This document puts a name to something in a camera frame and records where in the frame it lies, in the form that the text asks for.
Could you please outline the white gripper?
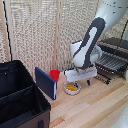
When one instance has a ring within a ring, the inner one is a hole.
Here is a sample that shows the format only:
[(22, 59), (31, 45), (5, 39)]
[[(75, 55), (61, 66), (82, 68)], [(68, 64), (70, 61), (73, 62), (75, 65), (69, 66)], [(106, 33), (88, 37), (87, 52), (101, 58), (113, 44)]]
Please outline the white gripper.
[[(66, 70), (64, 74), (67, 77), (68, 82), (75, 82), (86, 78), (92, 78), (97, 75), (96, 67), (90, 67), (86, 70), (81, 70), (78, 72), (76, 69)], [(91, 86), (91, 80), (87, 80), (89, 86)]]

